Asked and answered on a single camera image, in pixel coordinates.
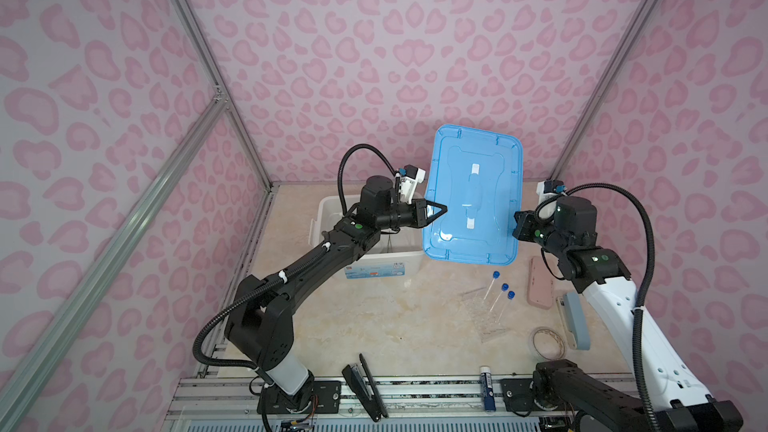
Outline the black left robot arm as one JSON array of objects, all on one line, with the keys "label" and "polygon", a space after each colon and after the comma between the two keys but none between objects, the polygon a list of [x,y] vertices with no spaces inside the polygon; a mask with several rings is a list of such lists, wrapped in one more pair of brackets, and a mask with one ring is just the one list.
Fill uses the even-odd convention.
[{"label": "black left robot arm", "polygon": [[313,402],[314,376],[293,352],[293,317],[313,292],[370,252],[383,235],[424,229],[447,213],[447,206],[416,197],[412,190],[401,171],[374,175],[358,202],[349,204],[339,185],[338,222],[292,264],[262,279],[244,278],[232,303],[198,332],[194,359],[206,366],[250,369],[276,390],[286,409],[304,411]]}]

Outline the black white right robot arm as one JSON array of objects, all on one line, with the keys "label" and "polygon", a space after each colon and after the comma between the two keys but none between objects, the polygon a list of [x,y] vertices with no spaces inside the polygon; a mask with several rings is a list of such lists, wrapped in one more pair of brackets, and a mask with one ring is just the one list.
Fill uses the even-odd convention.
[{"label": "black white right robot arm", "polygon": [[645,300],[655,271],[655,240],[649,217],[635,205],[646,235],[646,272],[635,283],[619,255],[597,243],[597,209],[587,199],[560,195],[554,211],[514,214],[513,236],[554,256],[563,278],[582,295],[611,334],[634,377],[631,396],[584,372],[567,359],[540,362],[530,402],[540,408],[571,405],[574,425],[590,417],[611,431],[738,431],[744,419],[730,400],[719,400],[700,381],[647,311]]}]

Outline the clear acrylic test tube rack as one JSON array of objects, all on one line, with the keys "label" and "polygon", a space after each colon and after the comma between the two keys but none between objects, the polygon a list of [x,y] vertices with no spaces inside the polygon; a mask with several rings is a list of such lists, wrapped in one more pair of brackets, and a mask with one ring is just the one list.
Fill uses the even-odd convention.
[{"label": "clear acrylic test tube rack", "polygon": [[486,295],[485,288],[477,288],[459,295],[463,310],[467,313],[482,343],[498,339],[511,332],[501,319],[500,301]]}]

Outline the blue plastic bin lid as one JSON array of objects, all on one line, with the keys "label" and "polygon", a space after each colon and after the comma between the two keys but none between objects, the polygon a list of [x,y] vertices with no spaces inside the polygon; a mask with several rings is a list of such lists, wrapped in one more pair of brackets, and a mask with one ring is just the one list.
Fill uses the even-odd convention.
[{"label": "blue plastic bin lid", "polygon": [[425,198],[447,211],[422,230],[427,257],[495,267],[515,261],[523,155],[511,135],[458,125],[437,130]]}]

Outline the white plastic storage bin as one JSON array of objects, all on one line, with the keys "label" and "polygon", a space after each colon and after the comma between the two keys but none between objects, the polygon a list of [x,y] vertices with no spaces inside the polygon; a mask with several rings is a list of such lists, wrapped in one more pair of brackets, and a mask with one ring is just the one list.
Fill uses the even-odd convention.
[{"label": "white plastic storage bin", "polygon": [[[327,196],[319,202],[317,215],[310,222],[308,244],[318,245],[322,233],[341,219],[340,201]],[[383,235],[363,257],[340,270],[347,279],[402,277],[416,274],[426,258],[420,230],[405,228],[398,234]]]}]

